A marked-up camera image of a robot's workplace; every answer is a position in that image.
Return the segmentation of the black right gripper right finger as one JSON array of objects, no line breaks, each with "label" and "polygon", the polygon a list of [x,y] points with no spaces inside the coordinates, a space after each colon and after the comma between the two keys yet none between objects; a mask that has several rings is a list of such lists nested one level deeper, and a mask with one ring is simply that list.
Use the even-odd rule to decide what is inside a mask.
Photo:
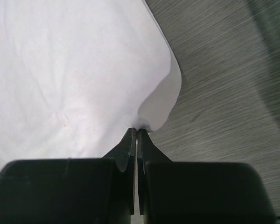
[{"label": "black right gripper right finger", "polygon": [[137,133],[138,195],[146,224],[274,224],[264,184],[245,163],[175,162]]}]

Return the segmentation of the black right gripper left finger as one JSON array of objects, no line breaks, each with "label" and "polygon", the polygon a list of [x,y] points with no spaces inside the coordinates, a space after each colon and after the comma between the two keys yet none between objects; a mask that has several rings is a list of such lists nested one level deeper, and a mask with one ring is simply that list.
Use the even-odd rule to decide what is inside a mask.
[{"label": "black right gripper left finger", "polygon": [[0,224],[128,224],[136,130],[102,158],[15,160],[0,172]]}]

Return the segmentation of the white t shirt red print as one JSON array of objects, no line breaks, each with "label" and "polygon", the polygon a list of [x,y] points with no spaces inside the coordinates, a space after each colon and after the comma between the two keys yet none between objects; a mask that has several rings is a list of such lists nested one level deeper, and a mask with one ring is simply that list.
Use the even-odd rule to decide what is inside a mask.
[{"label": "white t shirt red print", "polygon": [[143,0],[0,0],[0,171],[101,157],[130,127],[154,132],[181,84]]}]

